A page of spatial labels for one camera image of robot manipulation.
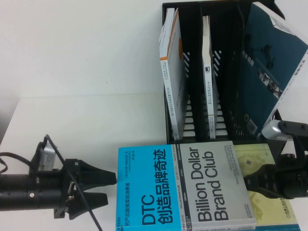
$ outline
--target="book spine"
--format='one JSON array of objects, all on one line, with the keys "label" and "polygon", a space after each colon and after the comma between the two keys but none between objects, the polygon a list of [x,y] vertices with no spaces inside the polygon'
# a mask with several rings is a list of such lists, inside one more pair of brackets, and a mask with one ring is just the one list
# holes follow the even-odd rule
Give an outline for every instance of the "book spine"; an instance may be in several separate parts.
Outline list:
[{"label": "book spine", "polygon": [[191,216],[189,211],[189,202],[184,200],[184,196],[187,195],[184,169],[182,163],[181,149],[179,144],[173,144],[172,146],[173,154],[173,167],[176,179],[176,186],[178,191],[178,201],[180,209],[180,220],[182,231],[192,231]]},{"label": "book spine", "polygon": [[306,72],[303,72],[303,71],[300,72],[301,69],[304,67],[306,61],[308,62],[308,49],[307,49],[305,55],[303,56],[302,60],[301,60],[300,63],[298,64],[297,68],[295,69],[295,71],[294,71],[292,77],[290,78],[290,81],[288,82],[287,86],[285,87],[285,89],[284,89],[284,91],[283,91],[281,97],[279,98],[279,100],[278,100],[277,103],[275,104],[275,106],[274,106],[272,112],[270,113],[270,115],[269,115],[269,117],[268,117],[268,119],[266,120],[266,122],[265,122],[264,125],[266,125],[266,124],[271,120],[271,118],[273,117],[273,115],[275,114],[275,112],[276,112],[276,110],[277,110],[277,108],[278,108],[278,106],[279,106],[281,100],[283,99],[283,97],[284,97],[284,95],[286,94],[286,92],[289,90],[289,88],[290,88],[290,86],[292,85],[293,81],[294,81],[300,74],[302,74],[302,75],[307,74]]},{"label": "book spine", "polygon": [[213,106],[213,81],[211,64],[204,64],[204,88],[207,108],[207,118],[209,126],[210,139],[215,139],[215,116]]},{"label": "book spine", "polygon": [[173,94],[172,94],[168,60],[161,60],[160,64],[162,66],[164,86],[165,86],[166,97],[167,97],[167,102],[168,102],[168,110],[169,110],[169,115],[170,115],[172,131],[173,131],[173,138],[175,141],[178,141],[180,140],[180,134],[179,134],[179,127],[177,123],[177,116],[175,113],[175,104],[174,104]]}]

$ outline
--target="white surface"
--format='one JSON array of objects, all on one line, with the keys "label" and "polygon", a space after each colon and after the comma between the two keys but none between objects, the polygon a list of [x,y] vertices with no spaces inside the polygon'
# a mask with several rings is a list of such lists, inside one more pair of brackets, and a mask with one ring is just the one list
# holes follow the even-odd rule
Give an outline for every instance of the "white surface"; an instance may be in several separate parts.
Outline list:
[{"label": "white surface", "polygon": [[[308,38],[307,0],[275,0],[287,22],[294,26],[304,37]],[[308,88],[307,75],[299,76],[293,84],[296,88]]]},{"label": "white surface", "polygon": [[1,0],[0,141],[18,102],[9,97],[162,93],[168,1]]},{"label": "white surface", "polygon": [[[23,99],[19,102],[0,152],[31,159],[49,134],[64,158],[117,172],[119,147],[166,143],[163,94]],[[7,173],[27,174],[24,164],[4,157]],[[58,160],[55,167],[61,167]],[[103,230],[115,230],[116,185],[98,188],[109,205],[95,209]],[[0,212],[1,230],[97,230],[89,213],[75,220],[53,219],[52,210]]]}]

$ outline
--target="white table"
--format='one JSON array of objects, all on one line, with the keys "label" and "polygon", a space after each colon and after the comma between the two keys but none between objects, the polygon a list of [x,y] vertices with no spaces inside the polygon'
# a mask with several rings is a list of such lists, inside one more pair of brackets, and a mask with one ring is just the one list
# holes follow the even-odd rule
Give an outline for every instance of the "white table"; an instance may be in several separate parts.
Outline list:
[{"label": "white table", "polygon": [[[117,172],[119,147],[166,143],[163,94],[23,99],[19,102],[0,152],[29,160],[49,134],[64,158],[77,158]],[[7,173],[27,174],[24,164],[4,157]],[[62,165],[58,160],[56,168]],[[94,210],[103,230],[115,230],[116,185],[93,190],[108,195],[109,205]],[[0,212],[1,230],[94,231],[89,213],[69,221],[53,219],[52,210]]]}]

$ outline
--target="blue book cover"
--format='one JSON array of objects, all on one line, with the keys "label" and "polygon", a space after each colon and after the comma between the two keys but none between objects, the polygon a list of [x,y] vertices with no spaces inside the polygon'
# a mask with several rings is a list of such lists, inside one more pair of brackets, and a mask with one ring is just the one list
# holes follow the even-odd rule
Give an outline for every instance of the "blue book cover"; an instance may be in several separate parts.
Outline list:
[{"label": "blue book cover", "polygon": [[260,2],[251,4],[244,33],[238,97],[248,134],[256,137],[303,70],[306,39]]},{"label": "blue book cover", "polygon": [[117,231],[256,226],[231,141],[120,148],[117,178]]}]

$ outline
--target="robotic arm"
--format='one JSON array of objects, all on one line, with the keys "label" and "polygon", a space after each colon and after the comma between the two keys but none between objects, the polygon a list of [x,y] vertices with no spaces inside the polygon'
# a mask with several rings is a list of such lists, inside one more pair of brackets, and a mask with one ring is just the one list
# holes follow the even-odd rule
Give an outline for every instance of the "robotic arm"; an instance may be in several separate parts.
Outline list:
[{"label": "robotic arm", "polygon": [[[53,169],[58,155],[63,167]],[[2,174],[8,167],[1,156],[15,158],[29,165],[27,175]],[[70,220],[89,211],[99,230],[102,230],[92,209],[108,204],[104,193],[85,190],[116,184],[116,174],[88,165],[82,160],[64,160],[48,135],[38,144],[31,161],[12,153],[0,153],[0,211],[53,208],[54,218]]]},{"label": "robotic arm", "polygon": [[247,190],[268,198],[308,197],[308,125],[272,120],[263,128],[262,135],[269,140],[293,139],[296,156],[281,154],[276,164],[263,165],[244,177]]}]

